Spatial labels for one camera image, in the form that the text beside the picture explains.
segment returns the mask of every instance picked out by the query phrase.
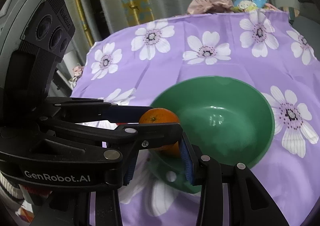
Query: crumpled pink bag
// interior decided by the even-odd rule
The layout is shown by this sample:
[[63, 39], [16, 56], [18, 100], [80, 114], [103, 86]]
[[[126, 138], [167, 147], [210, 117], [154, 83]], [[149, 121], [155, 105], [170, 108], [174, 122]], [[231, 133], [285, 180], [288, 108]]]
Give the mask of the crumpled pink bag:
[[191, 15], [231, 12], [232, 0], [192, 0], [187, 12]]

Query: camera lens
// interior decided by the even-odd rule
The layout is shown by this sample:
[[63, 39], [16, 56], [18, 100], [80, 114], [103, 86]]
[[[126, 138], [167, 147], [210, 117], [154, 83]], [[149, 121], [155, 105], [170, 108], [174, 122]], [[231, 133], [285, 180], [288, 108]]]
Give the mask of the camera lens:
[[50, 39], [50, 49], [53, 49], [58, 45], [58, 43], [60, 42], [61, 36], [62, 36], [62, 29], [61, 27], [57, 27]]
[[61, 47], [60, 47], [60, 52], [64, 51], [68, 46], [68, 39], [66, 38], [65, 40], [63, 40]]
[[37, 27], [36, 36], [38, 40], [41, 40], [46, 36], [46, 34], [50, 29], [50, 25], [51, 25], [51, 16], [50, 15], [44, 16]]

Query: floral tablecloth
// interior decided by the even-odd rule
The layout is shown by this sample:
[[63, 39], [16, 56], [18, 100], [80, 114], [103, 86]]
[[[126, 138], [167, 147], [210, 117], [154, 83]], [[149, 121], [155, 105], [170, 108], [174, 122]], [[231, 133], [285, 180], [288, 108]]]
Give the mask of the floral tablecloth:
[[[176, 83], [216, 75], [254, 86], [270, 103], [275, 136], [252, 171], [290, 226], [299, 226], [320, 196], [320, 63], [287, 13], [187, 15], [126, 28], [91, 48], [72, 96], [146, 106]], [[147, 159], [141, 151], [133, 180], [119, 190], [124, 226], [195, 225], [199, 194], [154, 178]]]

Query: orange fruit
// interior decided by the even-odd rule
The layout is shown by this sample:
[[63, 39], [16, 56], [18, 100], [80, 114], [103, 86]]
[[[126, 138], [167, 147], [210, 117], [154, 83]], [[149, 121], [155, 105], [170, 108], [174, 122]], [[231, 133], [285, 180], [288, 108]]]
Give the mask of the orange fruit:
[[[139, 119], [140, 124], [145, 123], [180, 123], [177, 115], [165, 108], [153, 108], [144, 113]], [[162, 154], [171, 157], [180, 157], [178, 142], [173, 145], [162, 146], [154, 150], [161, 151]]]

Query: screw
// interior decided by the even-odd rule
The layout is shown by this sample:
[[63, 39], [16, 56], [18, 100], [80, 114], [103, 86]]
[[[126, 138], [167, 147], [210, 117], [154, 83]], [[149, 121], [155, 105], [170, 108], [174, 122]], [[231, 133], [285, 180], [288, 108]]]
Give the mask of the screw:
[[128, 133], [135, 133], [136, 132], [136, 130], [133, 128], [126, 128], [124, 131], [128, 132]]
[[237, 167], [238, 167], [239, 169], [241, 169], [241, 170], [244, 170], [244, 169], [245, 169], [245, 164], [243, 164], [243, 163], [238, 163], [238, 164], [237, 164]]
[[201, 156], [201, 160], [202, 160], [202, 161], [209, 161], [209, 160], [210, 160], [210, 157], [207, 156], [207, 155], [203, 155], [203, 156]]
[[148, 141], [143, 141], [142, 142], [142, 146], [144, 147], [144, 148], [146, 148], [147, 146], [149, 146], [149, 142]]
[[120, 157], [120, 153], [117, 150], [109, 149], [104, 151], [103, 156], [109, 160], [116, 160]]

